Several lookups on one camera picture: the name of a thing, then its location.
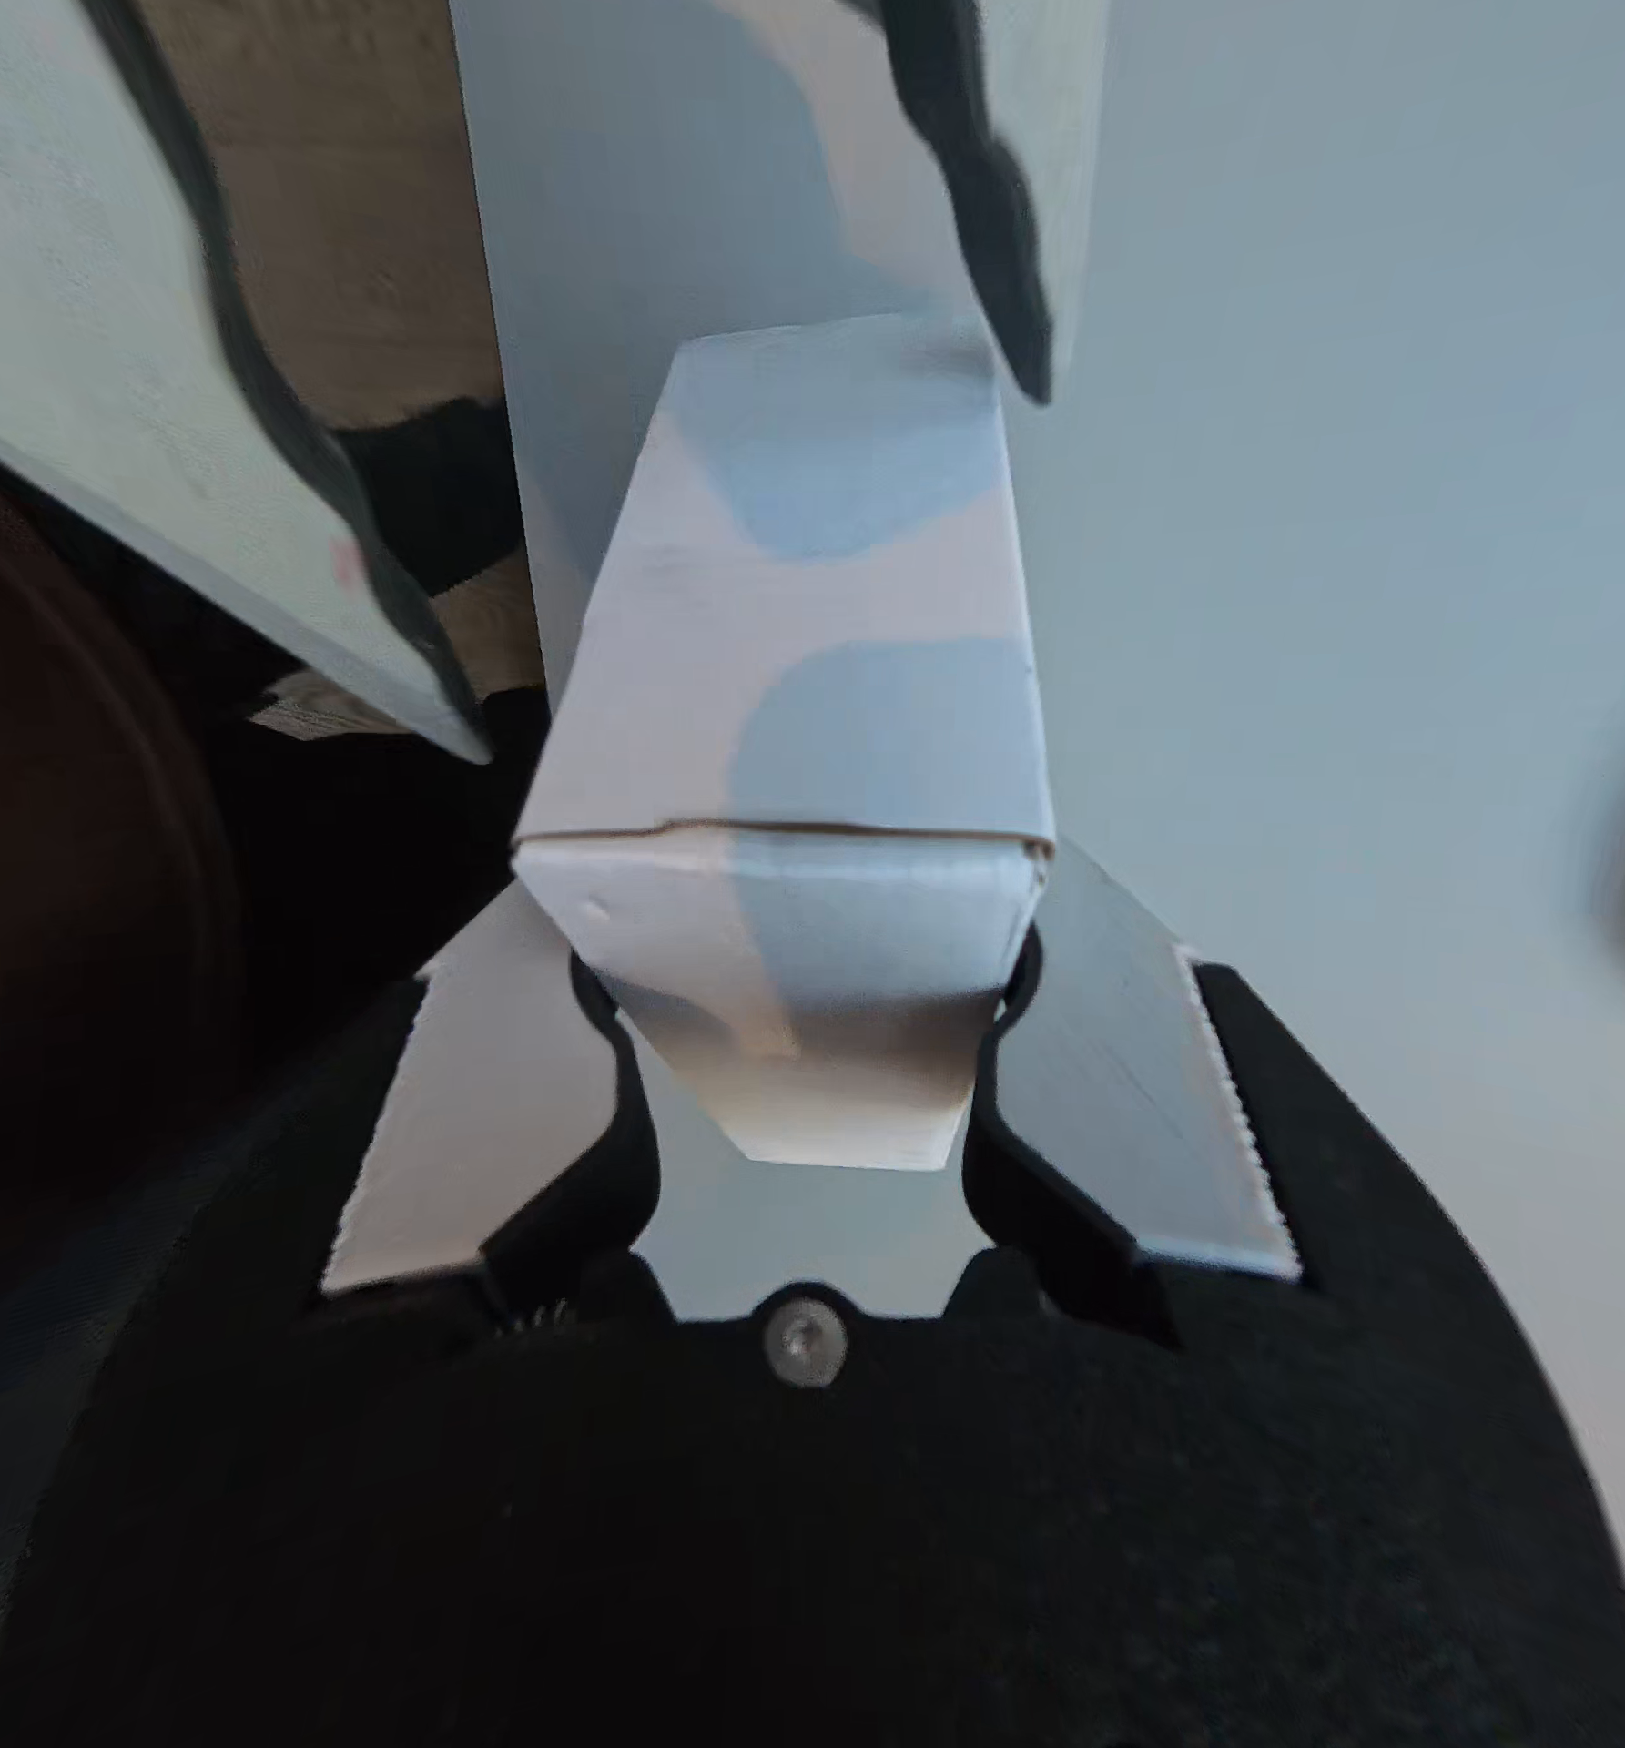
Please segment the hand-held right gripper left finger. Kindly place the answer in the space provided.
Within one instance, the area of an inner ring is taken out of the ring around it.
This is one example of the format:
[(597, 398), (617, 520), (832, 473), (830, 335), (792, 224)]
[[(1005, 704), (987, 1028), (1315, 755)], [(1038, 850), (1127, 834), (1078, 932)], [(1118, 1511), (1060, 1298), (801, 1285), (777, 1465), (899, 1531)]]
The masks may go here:
[(422, 972), (320, 1294), (459, 1278), (530, 1318), (628, 1252), (657, 1207), (635, 1041), (559, 926), (506, 885)]

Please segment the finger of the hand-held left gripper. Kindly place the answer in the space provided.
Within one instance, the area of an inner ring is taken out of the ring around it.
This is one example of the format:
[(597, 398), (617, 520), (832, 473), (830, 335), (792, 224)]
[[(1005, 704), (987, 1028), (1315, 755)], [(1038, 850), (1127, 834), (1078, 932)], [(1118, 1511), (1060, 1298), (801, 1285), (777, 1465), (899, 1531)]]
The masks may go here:
[(0, 1), (0, 466), (446, 753), (493, 753), (429, 599), (271, 358), (129, 3)]
[(1111, 5), (881, 1), (876, 12), (998, 356), (1027, 400), (1049, 406), (1080, 320)]

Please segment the small white cardboard box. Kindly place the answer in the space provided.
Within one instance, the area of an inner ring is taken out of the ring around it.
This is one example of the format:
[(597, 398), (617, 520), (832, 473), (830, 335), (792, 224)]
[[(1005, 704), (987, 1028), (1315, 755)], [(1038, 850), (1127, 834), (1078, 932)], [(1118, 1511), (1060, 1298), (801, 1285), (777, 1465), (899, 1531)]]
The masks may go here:
[(513, 865), (750, 1159), (941, 1169), (1056, 824), (991, 344), (686, 342)]

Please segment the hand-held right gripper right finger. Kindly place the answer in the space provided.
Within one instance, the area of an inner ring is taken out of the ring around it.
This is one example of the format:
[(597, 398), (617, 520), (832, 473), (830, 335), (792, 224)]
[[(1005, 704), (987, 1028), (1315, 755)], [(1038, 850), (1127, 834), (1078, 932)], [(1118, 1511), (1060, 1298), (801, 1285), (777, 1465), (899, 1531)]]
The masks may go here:
[(1304, 1278), (1196, 961), (1073, 843), (978, 1050), (961, 1187), (1053, 1303), (1144, 1303), (1158, 1263)]

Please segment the grey desk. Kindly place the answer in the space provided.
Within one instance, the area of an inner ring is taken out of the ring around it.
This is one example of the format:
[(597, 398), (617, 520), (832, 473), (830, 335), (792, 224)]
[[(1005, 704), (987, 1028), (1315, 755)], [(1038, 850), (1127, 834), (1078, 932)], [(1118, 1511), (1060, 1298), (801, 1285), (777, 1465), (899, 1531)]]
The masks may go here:
[(451, 3), (546, 679), (686, 342), (974, 329), (1054, 857), (1424, 1180), (1625, 1560), (1625, 3), (1109, 5), (1032, 404), (869, 12)]

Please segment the person's dark trousered leg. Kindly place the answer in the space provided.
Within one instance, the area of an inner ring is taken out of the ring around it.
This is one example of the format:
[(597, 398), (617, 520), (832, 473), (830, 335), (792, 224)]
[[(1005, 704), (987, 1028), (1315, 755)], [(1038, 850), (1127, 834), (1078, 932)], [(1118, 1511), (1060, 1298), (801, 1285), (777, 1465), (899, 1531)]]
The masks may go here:
[(247, 905), (251, 979), (320, 1001), (400, 976), (508, 879), (542, 741), (539, 630), (502, 393), (338, 431), (386, 551), (429, 599), (484, 712), (490, 763), (344, 697), (205, 600), (178, 682)]

